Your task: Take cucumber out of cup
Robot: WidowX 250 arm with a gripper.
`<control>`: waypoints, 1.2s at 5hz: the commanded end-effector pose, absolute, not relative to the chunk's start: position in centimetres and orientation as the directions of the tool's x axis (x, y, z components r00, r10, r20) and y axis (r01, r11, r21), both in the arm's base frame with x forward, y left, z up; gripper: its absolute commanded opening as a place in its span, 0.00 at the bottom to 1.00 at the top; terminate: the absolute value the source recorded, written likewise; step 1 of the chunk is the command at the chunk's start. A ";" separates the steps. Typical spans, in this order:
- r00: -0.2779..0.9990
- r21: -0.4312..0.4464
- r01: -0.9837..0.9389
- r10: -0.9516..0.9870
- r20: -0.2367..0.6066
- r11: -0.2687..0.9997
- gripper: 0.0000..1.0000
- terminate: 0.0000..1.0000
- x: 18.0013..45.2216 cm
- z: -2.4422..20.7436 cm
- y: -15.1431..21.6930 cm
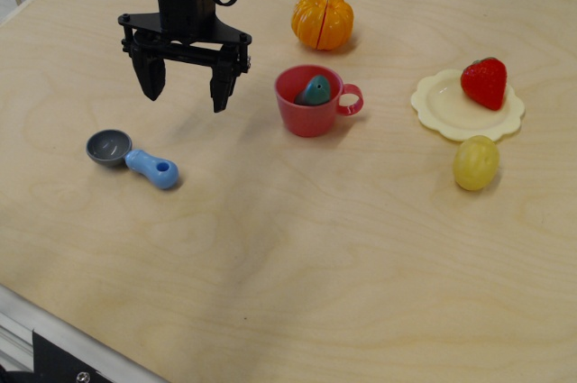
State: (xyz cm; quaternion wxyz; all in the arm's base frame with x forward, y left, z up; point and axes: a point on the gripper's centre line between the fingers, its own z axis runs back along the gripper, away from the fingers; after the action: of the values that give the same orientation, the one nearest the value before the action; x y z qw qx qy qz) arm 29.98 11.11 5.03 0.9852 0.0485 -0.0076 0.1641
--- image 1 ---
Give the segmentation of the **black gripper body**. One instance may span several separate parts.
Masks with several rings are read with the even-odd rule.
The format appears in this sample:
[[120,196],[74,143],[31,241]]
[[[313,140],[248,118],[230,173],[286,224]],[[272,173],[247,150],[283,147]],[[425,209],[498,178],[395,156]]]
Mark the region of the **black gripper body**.
[[215,73],[246,73],[252,37],[221,22],[217,6],[236,0],[158,0],[156,14],[122,14],[123,51],[137,73],[163,73],[164,61],[210,67]]

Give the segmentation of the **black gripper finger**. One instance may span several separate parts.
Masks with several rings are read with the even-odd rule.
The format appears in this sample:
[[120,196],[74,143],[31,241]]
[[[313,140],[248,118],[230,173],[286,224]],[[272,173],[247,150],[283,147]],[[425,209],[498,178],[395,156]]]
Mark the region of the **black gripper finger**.
[[224,45],[218,51],[216,64],[212,67],[210,92],[215,113],[222,112],[228,102],[228,98],[234,91],[237,78],[236,72],[237,51],[232,46]]
[[151,55],[139,46],[131,47],[131,59],[142,92],[151,101],[156,101],[166,83],[164,59]]

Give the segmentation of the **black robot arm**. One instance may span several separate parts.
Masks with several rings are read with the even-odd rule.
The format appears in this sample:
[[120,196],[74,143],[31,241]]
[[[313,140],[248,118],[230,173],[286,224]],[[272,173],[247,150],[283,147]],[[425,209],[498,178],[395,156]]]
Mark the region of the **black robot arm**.
[[250,68],[252,37],[216,15],[217,6],[237,0],[158,0],[156,14],[122,14],[123,51],[132,60],[142,92],[152,101],[166,83],[167,60],[212,69],[213,109],[222,112],[236,79]]

